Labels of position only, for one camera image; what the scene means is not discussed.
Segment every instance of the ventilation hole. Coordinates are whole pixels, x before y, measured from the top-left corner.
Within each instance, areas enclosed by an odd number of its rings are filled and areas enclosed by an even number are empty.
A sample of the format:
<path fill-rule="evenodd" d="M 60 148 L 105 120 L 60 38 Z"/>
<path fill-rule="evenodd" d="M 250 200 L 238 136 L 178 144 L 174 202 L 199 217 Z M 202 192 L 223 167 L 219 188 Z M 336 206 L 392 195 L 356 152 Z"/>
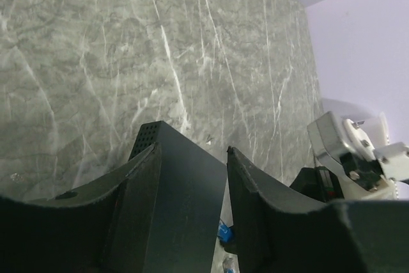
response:
<path fill-rule="evenodd" d="M 68 198 L 74 198 L 78 195 L 78 192 L 75 191 L 66 191 L 65 193 L 60 194 L 59 196 L 56 196 L 54 199 L 68 199 Z"/>

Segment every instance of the floor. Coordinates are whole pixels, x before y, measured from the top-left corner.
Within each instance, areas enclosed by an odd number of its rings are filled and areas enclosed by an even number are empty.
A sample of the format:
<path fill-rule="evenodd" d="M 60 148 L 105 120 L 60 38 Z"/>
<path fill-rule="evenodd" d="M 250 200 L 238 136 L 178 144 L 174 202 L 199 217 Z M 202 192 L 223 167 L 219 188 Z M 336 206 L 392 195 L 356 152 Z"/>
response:
<path fill-rule="evenodd" d="M 320 92 L 297 0 L 1 0 L 0 9 L 0 191 L 13 198 L 101 176 L 155 120 L 223 162 L 235 146 L 284 183 L 313 163 L 306 125 L 321 114 Z M 212 272 L 223 257 L 217 246 Z"/>

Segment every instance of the screw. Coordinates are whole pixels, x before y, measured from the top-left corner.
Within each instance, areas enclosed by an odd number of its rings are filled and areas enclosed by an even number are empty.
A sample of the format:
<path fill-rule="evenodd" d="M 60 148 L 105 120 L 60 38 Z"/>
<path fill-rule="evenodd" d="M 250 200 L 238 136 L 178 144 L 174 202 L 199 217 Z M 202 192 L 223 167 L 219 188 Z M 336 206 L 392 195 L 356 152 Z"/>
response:
<path fill-rule="evenodd" d="M 350 178 L 355 181 L 355 180 L 358 180 L 360 178 L 360 176 L 356 171 L 351 171 L 350 172 Z"/>
<path fill-rule="evenodd" d="M 369 145 L 370 145 L 369 142 L 366 141 L 366 140 L 362 140 L 361 144 L 364 145 L 364 147 L 369 147 Z"/>

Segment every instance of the blue object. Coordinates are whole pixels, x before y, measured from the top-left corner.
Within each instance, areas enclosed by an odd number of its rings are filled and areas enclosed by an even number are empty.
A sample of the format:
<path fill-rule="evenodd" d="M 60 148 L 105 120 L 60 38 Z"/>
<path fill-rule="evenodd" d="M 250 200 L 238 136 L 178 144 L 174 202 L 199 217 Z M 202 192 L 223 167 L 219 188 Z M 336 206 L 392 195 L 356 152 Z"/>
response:
<path fill-rule="evenodd" d="M 233 238 L 233 232 L 226 224 L 223 223 L 223 221 L 220 220 L 219 231 L 217 233 L 217 236 L 220 239 L 220 241 L 227 243 Z"/>

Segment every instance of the marble countertop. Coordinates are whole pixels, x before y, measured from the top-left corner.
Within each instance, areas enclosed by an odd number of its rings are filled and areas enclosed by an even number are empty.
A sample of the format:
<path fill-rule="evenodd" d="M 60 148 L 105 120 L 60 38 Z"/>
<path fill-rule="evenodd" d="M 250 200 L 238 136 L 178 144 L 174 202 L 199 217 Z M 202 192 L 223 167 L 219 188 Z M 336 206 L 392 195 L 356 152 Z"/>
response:
<path fill-rule="evenodd" d="M 0 191 L 53 197 L 123 164 L 165 120 L 290 183 L 321 114 L 297 0 L 0 0 Z M 231 220 L 225 198 L 223 218 Z M 220 271 L 216 248 L 212 272 Z"/>

